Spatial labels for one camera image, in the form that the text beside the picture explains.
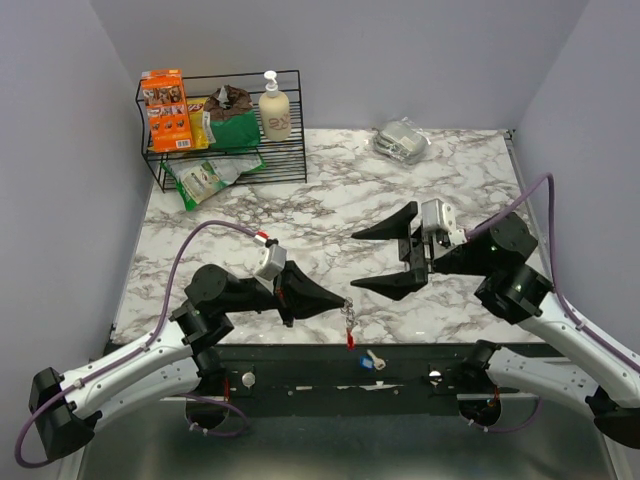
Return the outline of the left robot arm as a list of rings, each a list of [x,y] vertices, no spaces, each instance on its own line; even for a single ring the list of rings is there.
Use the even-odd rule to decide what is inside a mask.
[[[154,330],[112,353],[63,373],[47,367],[34,375],[26,426],[36,429],[46,464],[83,448],[109,421],[143,405],[214,393],[222,380],[214,347],[233,329],[230,314],[274,310],[290,327],[346,303],[293,261],[249,278],[207,264],[185,294],[176,310],[162,311]]]

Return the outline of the blue tagged key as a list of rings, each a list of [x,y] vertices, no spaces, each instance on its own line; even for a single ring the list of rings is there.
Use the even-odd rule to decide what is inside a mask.
[[[386,368],[386,361],[376,355],[371,349],[359,357],[359,365],[366,370],[381,371]]]

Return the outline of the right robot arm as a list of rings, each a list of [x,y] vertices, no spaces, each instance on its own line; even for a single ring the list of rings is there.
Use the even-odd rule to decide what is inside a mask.
[[[517,214],[482,227],[472,237],[458,227],[451,205],[411,201],[353,235],[397,241],[404,271],[353,284],[399,301],[426,286],[431,274],[480,277],[475,295],[482,307],[544,340],[571,364],[560,367],[479,340],[444,374],[445,385],[459,395],[497,395],[503,388],[531,393],[574,409],[609,439],[638,448],[638,354],[573,310],[558,287],[528,265],[538,242]]]

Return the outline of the red handled key organizer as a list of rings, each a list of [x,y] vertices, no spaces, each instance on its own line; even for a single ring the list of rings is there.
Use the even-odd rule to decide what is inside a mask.
[[[340,309],[340,311],[345,321],[347,349],[349,351],[354,351],[356,346],[355,346],[353,330],[356,326],[356,319],[355,319],[355,311],[353,308],[353,300],[350,297],[345,298],[343,306]]]

